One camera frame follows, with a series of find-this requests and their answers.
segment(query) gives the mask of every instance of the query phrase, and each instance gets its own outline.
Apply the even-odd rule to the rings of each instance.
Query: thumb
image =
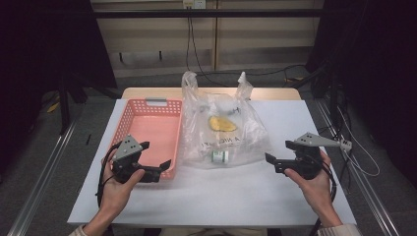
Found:
[[[304,186],[305,179],[301,177],[295,170],[286,168],[284,170],[284,173],[292,180],[294,181],[300,188]]]
[[[144,177],[144,175],[145,170],[143,169],[135,171],[130,179],[125,183],[125,185],[128,186],[130,190],[132,190],[133,187],[135,187],[135,185],[138,184],[138,182],[142,179],[142,177]]]

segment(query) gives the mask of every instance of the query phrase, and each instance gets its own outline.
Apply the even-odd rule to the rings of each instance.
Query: human hand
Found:
[[[323,162],[330,166],[330,158],[321,150]],[[333,208],[330,196],[330,181],[324,170],[312,180],[305,180],[296,171],[285,169],[285,174],[298,186],[303,192],[307,203],[313,211],[319,216],[324,227],[334,227],[341,225],[340,218]]]
[[[105,163],[103,180],[105,181],[108,179],[108,181],[104,185],[103,196],[98,213],[83,229],[87,235],[102,235],[108,225],[110,225],[117,215],[125,208],[133,188],[142,179],[144,174],[145,170],[137,170],[126,183],[121,184],[112,178],[113,172],[111,171],[111,161]]]

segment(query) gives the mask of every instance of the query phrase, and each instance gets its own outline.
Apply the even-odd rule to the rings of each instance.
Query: white cable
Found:
[[[347,128],[347,130],[349,131],[349,133],[350,133],[350,135],[352,136],[352,139],[359,145],[359,147],[362,149],[362,150],[364,150],[368,155],[369,155],[369,157],[372,159],[372,161],[375,163],[375,166],[377,166],[377,169],[378,169],[378,171],[377,171],[377,173],[376,174],[371,174],[371,173],[368,173],[367,171],[365,171],[364,169],[362,169],[360,166],[359,166],[359,164],[358,163],[356,163],[355,161],[353,161],[351,158],[350,158],[350,156],[349,155],[347,155],[347,158],[349,158],[350,159],[350,161],[352,161],[352,164],[356,167],[356,168],[358,168],[362,173],[364,173],[364,174],[366,174],[366,175],[369,175],[369,176],[378,176],[378,175],[380,175],[380,166],[378,165],[378,163],[374,160],[374,158],[365,150],[365,148],[364,147],[362,147],[362,145],[356,140],[356,138],[353,136],[353,134],[352,134],[352,131],[350,131],[350,128],[349,128],[349,126],[347,125],[347,122],[346,122],[346,120],[344,119],[344,116],[343,116],[343,113],[341,112],[341,110],[340,110],[340,108],[337,106],[337,110],[339,111],[339,113],[340,113],[340,115],[341,115],[341,118],[343,119],[343,121],[344,121],[344,124],[346,125],[346,128]]]

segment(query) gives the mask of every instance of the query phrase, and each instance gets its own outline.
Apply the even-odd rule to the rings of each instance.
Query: white tabletop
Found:
[[[272,143],[271,154],[294,159],[286,140],[306,132],[317,134],[302,100],[250,101],[264,122]],[[96,186],[100,160],[105,156],[126,100],[117,100],[86,181],[68,222],[87,223],[97,212]],[[233,168],[203,170],[181,164],[173,180],[140,183],[126,208],[113,221],[138,227],[300,227],[313,225],[317,216],[301,190],[289,178],[276,174],[266,161]],[[337,187],[334,207],[344,223],[356,224],[350,206]]]

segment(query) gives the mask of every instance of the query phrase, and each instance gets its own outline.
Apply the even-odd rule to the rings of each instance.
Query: person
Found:
[[[321,151],[323,161],[330,166],[330,158]],[[114,179],[110,179],[104,186],[104,193],[101,200],[101,207],[94,218],[86,225],[79,226],[70,236],[99,236],[103,235],[111,222],[122,212],[123,208],[129,201],[130,194],[135,185],[144,176],[144,170],[136,171],[128,182],[121,184]],[[354,224],[343,224],[335,211],[330,197],[330,181],[328,175],[322,170],[319,175],[312,180],[305,180],[296,171],[285,169],[285,174],[294,181],[303,192],[304,198],[311,206],[313,211],[322,222],[322,228],[319,229],[318,235],[326,236],[359,236],[359,229]],[[110,162],[106,163],[104,178],[107,179],[112,175]],[[168,231],[162,231],[165,235],[179,235],[181,229],[173,229],[174,234]]]

